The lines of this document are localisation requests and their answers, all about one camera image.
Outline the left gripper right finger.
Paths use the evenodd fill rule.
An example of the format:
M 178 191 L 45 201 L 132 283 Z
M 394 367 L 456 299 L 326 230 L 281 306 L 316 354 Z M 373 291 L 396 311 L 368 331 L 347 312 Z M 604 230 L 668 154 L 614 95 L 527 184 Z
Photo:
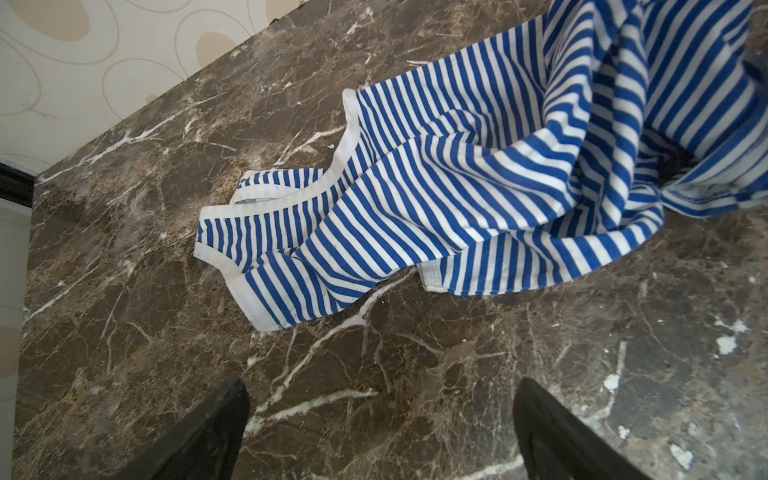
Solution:
M 515 391 L 513 421 L 530 479 L 646 479 L 535 380 Z

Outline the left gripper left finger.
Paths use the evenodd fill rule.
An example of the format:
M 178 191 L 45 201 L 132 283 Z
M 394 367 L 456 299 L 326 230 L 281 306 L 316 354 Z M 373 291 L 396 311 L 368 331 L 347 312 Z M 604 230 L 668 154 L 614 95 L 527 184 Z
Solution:
M 228 480 L 249 409 L 243 380 L 231 377 L 113 477 Z

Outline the blue white striped tank top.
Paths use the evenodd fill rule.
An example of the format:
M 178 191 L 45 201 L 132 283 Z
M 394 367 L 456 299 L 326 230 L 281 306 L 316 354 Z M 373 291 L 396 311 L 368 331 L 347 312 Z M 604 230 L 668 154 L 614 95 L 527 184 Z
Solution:
M 259 331 L 337 313 L 416 267 L 499 295 L 627 255 L 672 210 L 767 198 L 767 71 L 749 1 L 555 1 L 441 60 L 347 89 L 325 169 L 250 171 L 195 256 Z

